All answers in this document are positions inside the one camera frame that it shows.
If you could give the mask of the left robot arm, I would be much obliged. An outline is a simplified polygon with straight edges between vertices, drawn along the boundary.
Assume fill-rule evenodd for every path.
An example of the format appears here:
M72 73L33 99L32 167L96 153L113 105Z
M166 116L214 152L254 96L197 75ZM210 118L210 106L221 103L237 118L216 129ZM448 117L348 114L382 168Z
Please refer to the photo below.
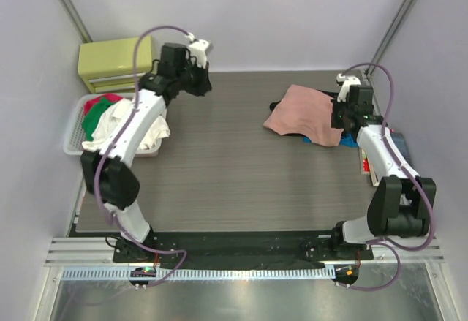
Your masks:
M131 171L138 147L153 122L181 92L202 97L211 91L208 52L211 43L166 43L151 70L138 78L130 109L95 151L80 162L86 187L110 223L118 226L122 243L139 262L154 256L154 231L143 218L137 197L140 183Z

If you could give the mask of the blue garment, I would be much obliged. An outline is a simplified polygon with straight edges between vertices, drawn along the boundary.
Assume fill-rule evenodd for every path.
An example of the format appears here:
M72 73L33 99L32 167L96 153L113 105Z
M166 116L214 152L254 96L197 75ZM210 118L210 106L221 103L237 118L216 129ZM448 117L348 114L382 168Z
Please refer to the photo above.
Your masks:
M303 136L302 141L308 144L312 144L313 142L308 138ZM349 148L357 148L358 144L353 140L351 134L345 134L344 136L341 137L341 140L339 142L340 146L346 146Z

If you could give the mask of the white plastic basket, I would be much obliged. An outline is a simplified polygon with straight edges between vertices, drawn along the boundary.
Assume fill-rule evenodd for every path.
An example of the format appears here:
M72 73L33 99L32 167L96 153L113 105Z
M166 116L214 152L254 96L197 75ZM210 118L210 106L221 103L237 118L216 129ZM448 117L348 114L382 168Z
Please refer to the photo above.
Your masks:
M70 156L80 156L83 152L82 142L86 139L86 134L81 126L84 118L84 105L87 101L103 96L104 94L87 94L81 97L70 114L64 136L63 150ZM132 100L134 92L117 93L120 97ZM153 157L158 154L163 139L156 141L153 148L138 150L136 157Z

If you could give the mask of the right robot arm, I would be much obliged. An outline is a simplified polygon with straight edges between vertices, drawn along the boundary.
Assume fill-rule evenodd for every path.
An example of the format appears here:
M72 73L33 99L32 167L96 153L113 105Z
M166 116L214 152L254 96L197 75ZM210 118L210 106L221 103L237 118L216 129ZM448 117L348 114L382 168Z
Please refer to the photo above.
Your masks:
M374 114L373 90L344 82L333 99L331 125L351 134L363 150L378 177L378 187L366 215L339 222L332 230L331 254L341 260L373 243L393 237L426 237L425 249L434 237L433 204L436 184L422 178L401 154L384 118Z

